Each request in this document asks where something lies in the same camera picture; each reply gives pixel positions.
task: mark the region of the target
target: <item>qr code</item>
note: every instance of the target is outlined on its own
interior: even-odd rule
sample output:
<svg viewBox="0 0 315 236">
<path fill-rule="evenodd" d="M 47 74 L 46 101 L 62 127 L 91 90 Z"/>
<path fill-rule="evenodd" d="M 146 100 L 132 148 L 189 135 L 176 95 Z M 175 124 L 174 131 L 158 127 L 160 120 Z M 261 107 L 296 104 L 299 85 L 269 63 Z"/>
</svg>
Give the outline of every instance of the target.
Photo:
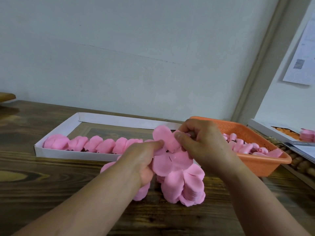
<svg viewBox="0 0 315 236">
<path fill-rule="evenodd" d="M 304 59 L 297 59 L 295 65 L 294 65 L 294 69 L 301 69 L 303 67 L 305 60 Z"/>
</svg>

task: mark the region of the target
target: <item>fingernail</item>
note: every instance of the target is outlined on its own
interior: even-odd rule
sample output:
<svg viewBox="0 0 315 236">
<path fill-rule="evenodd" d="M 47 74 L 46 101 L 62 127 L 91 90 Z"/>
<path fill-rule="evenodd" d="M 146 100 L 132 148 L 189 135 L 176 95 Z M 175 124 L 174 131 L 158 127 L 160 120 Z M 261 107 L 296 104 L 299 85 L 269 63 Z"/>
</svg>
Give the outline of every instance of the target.
<svg viewBox="0 0 315 236">
<path fill-rule="evenodd" d="M 177 133 L 175 133 L 175 135 L 174 135 L 174 137 L 175 137 L 176 139 L 179 139 L 180 136 L 181 136 L 181 132 L 177 132 Z"/>
</svg>

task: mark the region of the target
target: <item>person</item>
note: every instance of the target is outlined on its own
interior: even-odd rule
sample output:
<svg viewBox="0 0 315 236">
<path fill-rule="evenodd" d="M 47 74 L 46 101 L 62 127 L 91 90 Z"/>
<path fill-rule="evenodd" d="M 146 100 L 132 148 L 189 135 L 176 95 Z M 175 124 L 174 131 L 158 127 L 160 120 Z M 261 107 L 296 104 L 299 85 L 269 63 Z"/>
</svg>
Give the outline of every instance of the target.
<svg viewBox="0 0 315 236">
<path fill-rule="evenodd" d="M 215 123 L 188 119 L 179 130 L 175 138 L 183 149 L 224 182 L 246 235 L 309 235 L 235 155 Z M 107 234 L 140 187 L 151 181 L 149 165 L 162 146 L 163 141 L 132 144 L 116 164 L 14 235 Z"/>
</svg>

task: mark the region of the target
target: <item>wood grain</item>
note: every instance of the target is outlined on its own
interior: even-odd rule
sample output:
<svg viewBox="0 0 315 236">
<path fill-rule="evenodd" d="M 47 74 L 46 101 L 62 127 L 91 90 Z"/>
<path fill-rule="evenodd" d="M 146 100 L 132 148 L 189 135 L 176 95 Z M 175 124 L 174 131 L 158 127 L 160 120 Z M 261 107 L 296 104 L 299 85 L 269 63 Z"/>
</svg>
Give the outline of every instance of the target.
<svg viewBox="0 0 315 236">
<path fill-rule="evenodd" d="M 12 99 L 16 99 L 16 96 L 14 94 L 0 92 L 0 103 L 5 102 L 5 101 L 9 101 Z"/>
<path fill-rule="evenodd" d="M 0 235 L 53 209 L 99 174 L 104 162 L 34 156 L 34 143 L 76 112 L 118 115 L 26 101 L 0 106 Z M 283 167 L 262 180 L 315 235 L 315 191 Z M 109 234 L 244 235 L 222 181 L 206 173 L 204 184 L 205 201 L 187 208 L 166 202 L 153 180 L 147 197 L 133 201 Z"/>
</svg>

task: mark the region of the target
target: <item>orange plastic basket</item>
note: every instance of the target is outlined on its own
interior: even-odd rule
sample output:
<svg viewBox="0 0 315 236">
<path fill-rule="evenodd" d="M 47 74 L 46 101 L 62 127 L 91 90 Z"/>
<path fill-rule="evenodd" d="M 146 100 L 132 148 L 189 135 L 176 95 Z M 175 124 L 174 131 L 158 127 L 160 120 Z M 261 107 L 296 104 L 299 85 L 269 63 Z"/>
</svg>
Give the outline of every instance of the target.
<svg viewBox="0 0 315 236">
<path fill-rule="evenodd" d="M 258 135 L 253 130 L 249 129 L 248 127 L 236 123 L 236 122 L 229 122 L 211 118 L 204 118 L 204 117 L 191 117 L 200 120 L 209 120 L 215 122 L 220 131 L 222 133 L 237 134 L 238 138 L 243 139 L 247 143 L 257 143 L 260 147 L 265 147 L 268 151 L 272 151 L 277 149 L 275 145 Z M 286 154 L 285 152 L 279 158 L 274 157 L 264 157 L 258 155 L 250 155 L 250 154 L 242 154 L 237 153 L 238 157 L 245 163 L 245 165 L 257 176 L 259 177 L 267 177 L 270 175 L 280 164 L 290 164 L 292 159 L 291 157 Z"/>
</svg>

